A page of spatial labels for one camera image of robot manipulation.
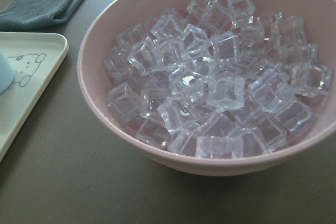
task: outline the table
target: table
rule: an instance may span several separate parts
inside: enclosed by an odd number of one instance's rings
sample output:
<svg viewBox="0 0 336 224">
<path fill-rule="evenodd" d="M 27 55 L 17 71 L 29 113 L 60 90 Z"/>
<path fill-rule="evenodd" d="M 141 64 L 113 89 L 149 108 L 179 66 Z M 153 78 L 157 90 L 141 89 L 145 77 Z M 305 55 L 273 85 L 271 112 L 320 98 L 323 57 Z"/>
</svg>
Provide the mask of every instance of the table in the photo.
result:
<svg viewBox="0 0 336 224">
<path fill-rule="evenodd" d="M 0 9 L 11 0 L 0 0 Z M 0 163 L 0 223 L 336 223 L 336 135 L 271 169 L 203 177 L 113 135 L 77 81 L 80 43 L 113 0 L 85 0 L 60 33 L 69 52 Z"/>
</svg>

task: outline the bowl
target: bowl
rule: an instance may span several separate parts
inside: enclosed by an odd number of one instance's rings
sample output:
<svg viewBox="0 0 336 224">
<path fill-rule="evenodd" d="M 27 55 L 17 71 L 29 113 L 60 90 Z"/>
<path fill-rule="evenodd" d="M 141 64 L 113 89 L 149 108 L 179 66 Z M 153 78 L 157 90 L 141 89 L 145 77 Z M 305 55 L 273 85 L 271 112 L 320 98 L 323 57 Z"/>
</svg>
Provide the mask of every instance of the bowl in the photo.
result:
<svg viewBox="0 0 336 224">
<path fill-rule="evenodd" d="M 288 148 L 262 156 L 239 159 L 209 159 L 173 154 L 137 140 L 134 130 L 118 119 L 107 107 L 107 93 L 113 88 L 103 71 L 103 60 L 116 46 L 115 36 L 126 28 L 158 16 L 165 8 L 185 10 L 190 0 L 115 0 L 94 20 L 85 34 L 78 57 L 78 79 L 82 94 L 96 117 L 148 158 L 183 172 L 231 176 L 256 172 L 280 164 L 318 144 L 336 129 L 336 83 L 323 106 L 316 110 L 318 120 L 301 141 Z M 305 18 L 306 37 L 319 46 L 320 62 L 336 69 L 336 0 L 253 0 L 256 15 L 283 12 L 285 17 Z M 219 0 L 224 6 L 226 0 Z"/>
</svg>

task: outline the tray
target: tray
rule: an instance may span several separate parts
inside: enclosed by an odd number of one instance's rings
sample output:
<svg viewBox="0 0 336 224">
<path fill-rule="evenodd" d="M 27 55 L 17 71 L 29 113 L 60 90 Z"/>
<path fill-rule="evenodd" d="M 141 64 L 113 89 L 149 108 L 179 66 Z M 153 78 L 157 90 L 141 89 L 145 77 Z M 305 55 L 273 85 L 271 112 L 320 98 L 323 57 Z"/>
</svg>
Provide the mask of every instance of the tray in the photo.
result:
<svg viewBox="0 0 336 224">
<path fill-rule="evenodd" d="M 52 33 L 0 33 L 0 49 L 15 70 L 0 94 L 0 161 L 64 60 L 66 38 Z"/>
</svg>

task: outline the cartoon bear drawing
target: cartoon bear drawing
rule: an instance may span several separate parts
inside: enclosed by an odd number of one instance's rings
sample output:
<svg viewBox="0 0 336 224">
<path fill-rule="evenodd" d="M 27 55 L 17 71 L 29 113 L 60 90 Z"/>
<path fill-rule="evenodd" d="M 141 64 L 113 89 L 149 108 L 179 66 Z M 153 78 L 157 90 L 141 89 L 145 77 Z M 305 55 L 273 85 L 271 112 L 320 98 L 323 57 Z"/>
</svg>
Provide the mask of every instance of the cartoon bear drawing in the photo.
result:
<svg viewBox="0 0 336 224">
<path fill-rule="evenodd" d="M 20 87 L 27 85 L 45 57 L 46 54 L 27 54 L 8 57 L 8 60 L 15 66 L 16 70 L 12 83 L 18 83 Z"/>
</svg>

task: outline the blue-gray washcloth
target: blue-gray washcloth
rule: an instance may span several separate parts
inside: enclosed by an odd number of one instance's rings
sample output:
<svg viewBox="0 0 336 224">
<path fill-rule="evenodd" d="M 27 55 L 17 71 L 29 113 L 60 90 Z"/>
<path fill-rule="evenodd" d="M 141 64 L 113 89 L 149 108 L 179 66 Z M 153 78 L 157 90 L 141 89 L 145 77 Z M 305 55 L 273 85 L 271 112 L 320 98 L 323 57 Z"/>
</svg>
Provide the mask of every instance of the blue-gray washcloth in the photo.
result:
<svg viewBox="0 0 336 224">
<path fill-rule="evenodd" d="M 39 29 L 63 24 L 83 0 L 13 0 L 0 12 L 0 31 Z"/>
</svg>

